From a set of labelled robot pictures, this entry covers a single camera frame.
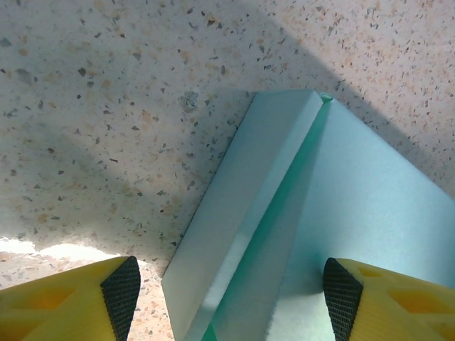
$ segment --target black rubber pad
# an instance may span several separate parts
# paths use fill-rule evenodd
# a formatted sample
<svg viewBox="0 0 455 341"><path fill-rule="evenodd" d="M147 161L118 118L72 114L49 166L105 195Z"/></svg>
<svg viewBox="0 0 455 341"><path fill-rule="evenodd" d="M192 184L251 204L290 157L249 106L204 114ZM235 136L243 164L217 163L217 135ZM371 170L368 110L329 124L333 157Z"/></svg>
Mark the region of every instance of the black rubber pad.
<svg viewBox="0 0 455 341"><path fill-rule="evenodd" d="M127 258L101 283L102 294L117 341L127 341L140 287L141 274L134 256Z"/></svg>
<svg viewBox="0 0 455 341"><path fill-rule="evenodd" d="M363 285L336 259L324 266L323 290L336 341L348 341L354 326Z"/></svg>

